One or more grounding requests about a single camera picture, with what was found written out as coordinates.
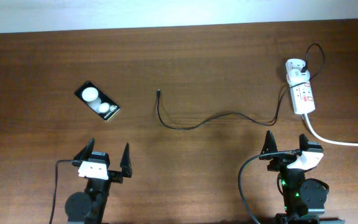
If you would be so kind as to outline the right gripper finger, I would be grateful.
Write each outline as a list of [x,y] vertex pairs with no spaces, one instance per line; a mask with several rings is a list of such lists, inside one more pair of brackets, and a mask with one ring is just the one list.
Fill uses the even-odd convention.
[[275,142],[273,133],[271,130],[268,130],[265,135],[264,145],[260,152],[260,160],[271,160],[275,156],[275,153],[278,152],[277,144]]
[[309,141],[304,134],[299,136],[299,142],[301,151],[323,153],[322,146],[318,142]]

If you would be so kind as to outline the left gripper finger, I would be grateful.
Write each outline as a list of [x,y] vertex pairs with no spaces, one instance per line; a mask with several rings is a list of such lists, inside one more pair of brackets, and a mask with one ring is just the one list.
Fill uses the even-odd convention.
[[71,163],[75,167],[79,167],[83,161],[87,161],[90,158],[94,148],[94,138],[91,138],[88,144],[73,158]]
[[132,177],[132,165],[131,165],[131,159],[130,159],[129,143],[127,143],[124,148],[124,152],[123,152],[121,163],[120,163],[120,168],[121,168],[123,177],[126,177],[126,178]]

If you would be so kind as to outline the black smartphone with white circles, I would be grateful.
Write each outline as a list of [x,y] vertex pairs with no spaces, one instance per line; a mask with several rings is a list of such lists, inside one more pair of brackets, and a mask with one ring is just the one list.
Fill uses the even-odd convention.
[[112,119],[121,109],[111,97],[89,80],[74,94],[104,121]]

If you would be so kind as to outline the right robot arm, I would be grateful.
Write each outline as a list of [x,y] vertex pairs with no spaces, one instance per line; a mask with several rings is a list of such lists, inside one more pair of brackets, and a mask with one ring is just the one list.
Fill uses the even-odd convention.
[[323,148],[304,134],[299,136],[299,143],[294,151],[279,151],[272,132],[265,135],[261,159],[269,161],[268,171],[278,172],[277,185],[285,207],[285,213],[276,214],[275,223],[319,223],[325,211],[329,185],[305,177],[322,160]]

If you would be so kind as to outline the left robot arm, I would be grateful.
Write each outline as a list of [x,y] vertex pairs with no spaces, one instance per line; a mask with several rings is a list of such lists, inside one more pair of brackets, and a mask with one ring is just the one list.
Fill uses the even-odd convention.
[[72,165],[78,168],[78,176],[87,180],[82,192],[75,192],[65,202],[68,223],[101,224],[112,184],[121,184],[132,177],[129,144],[126,144],[119,171],[110,170],[109,154],[93,150],[95,140],[73,158]]

